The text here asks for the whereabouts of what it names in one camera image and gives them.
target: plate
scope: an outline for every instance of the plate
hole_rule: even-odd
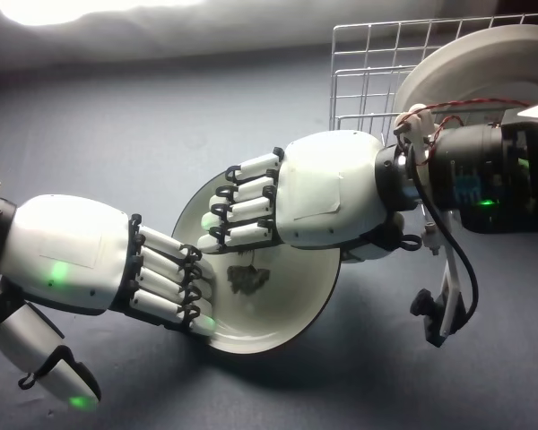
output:
[[[218,175],[189,201],[173,230],[173,237],[196,244],[205,234],[201,218],[209,210],[215,189],[228,185]],[[255,354],[276,348],[304,331],[321,313],[341,267],[338,249],[306,251],[288,245],[251,253],[204,255],[216,276],[213,318],[217,322],[211,346],[234,354]],[[230,266],[270,271],[269,280],[254,293],[233,292],[228,281]]]
[[[476,97],[538,102],[538,25],[476,31],[443,46],[406,77],[395,112]]]

